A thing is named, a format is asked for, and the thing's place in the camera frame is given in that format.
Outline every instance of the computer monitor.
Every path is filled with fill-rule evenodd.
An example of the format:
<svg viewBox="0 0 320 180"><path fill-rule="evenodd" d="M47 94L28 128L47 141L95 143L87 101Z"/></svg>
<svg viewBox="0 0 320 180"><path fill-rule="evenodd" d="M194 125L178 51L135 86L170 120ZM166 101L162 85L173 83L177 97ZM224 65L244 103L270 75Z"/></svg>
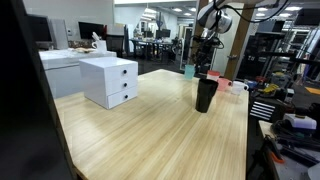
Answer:
<svg viewBox="0 0 320 180"><path fill-rule="evenodd" d="M98 36L103 35L102 24L79 22L79 30L81 39L92 39L92 32L97 33Z"/></svg>
<svg viewBox="0 0 320 180"><path fill-rule="evenodd" d="M42 44L49 47L49 44L53 44L52 33L47 16L28 14L28 21L34 41L38 46Z"/></svg>
<svg viewBox="0 0 320 180"><path fill-rule="evenodd" d="M153 37L153 33L152 31L144 31L143 32L143 36L146 38L146 37Z"/></svg>
<svg viewBox="0 0 320 180"><path fill-rule="evenodd" d="M162 37L170 37L170 29L162 29Z"/></svg>

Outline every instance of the white cup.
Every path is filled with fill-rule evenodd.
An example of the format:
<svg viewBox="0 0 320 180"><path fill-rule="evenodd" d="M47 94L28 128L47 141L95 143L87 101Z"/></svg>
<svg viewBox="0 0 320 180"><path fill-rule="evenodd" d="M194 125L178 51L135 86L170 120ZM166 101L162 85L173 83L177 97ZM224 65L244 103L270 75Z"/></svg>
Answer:
<svg viewBox="0 0 320 180"><path fill-rule="evenodd" d="M242 82L239 82L239 81L232 82L232 90L231 90L232 94L239 95L241 91L248 90L248 89L249 89L249 86Z"/></svg>
<svg viewBox="0 0 320 180"><path fill-rule="evenodd" d="M97 49L97 51L100 53L107 52L107 43L104 40L95 41L91 45L94 49Z"/></svg>

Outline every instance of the black cup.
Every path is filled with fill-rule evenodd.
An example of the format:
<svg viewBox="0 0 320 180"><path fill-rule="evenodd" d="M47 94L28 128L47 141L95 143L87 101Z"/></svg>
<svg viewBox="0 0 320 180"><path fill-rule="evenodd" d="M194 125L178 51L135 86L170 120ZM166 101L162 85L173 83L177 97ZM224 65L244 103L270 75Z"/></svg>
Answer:
<svg viewBox="0 0 320 180"><path fill-rule="evenodd" d="M198 94L196 110L206 113L209 109L212 97L217 91L219 83L210 79L200 79L198 84Z"/></svg>

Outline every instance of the pink object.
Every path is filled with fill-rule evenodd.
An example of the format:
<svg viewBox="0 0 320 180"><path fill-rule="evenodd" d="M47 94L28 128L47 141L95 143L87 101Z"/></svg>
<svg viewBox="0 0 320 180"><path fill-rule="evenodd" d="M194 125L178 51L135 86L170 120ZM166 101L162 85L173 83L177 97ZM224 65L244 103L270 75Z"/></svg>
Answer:
<svg viewBox="0 0 320 180"><path fill-rule="evenodd" d="M225 91L228 86L231 86L231 81L225 78L219 78L218 83L218 91Z"/></svg>
<svg viewBox="0 0 320 180"><path fill-rule="evenodd" d="M212 79L214 81L217 81L219 79L220 72L218 71L211 71L209 70L207 73L207 79Z"/></svg>

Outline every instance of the drawer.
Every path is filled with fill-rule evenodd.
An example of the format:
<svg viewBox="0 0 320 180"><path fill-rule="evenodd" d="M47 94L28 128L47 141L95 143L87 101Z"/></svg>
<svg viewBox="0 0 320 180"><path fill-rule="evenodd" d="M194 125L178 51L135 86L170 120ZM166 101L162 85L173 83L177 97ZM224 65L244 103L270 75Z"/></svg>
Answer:
<svg viewBox="0 0 320 180"><path fill-rule="evenodd" d="M137 86L131 87L127 90L118 92L116 94L107 96L106 99L106 105L107 105L107 109L111 109L121 103L124 103L134 97L136 97L138 94L138 88Z"/></svg>
<svg viewBox="0 0 320 180"><path fill-rule="evenodd" d="M250 115L263 120L270 121L274 110L275 106L255 101L253 103L253 106L251 107Z"/></svg>
<svg viewBox="0 0 320 180"><path fill-rule="evenodd" d="M105 81L116 81L119 79L128 79L138 77L138 63L126 64L121 66L107 67L105 71Z"/></svg>
<svg viewBox="0 0 320 180"><path fill-rule="evenodd" d="M123 79L118 79L115 81L107 81L106 83L106 95L112 95L117 92L129 89L131 87L137 86L138 77L128 77Z"/></svg>

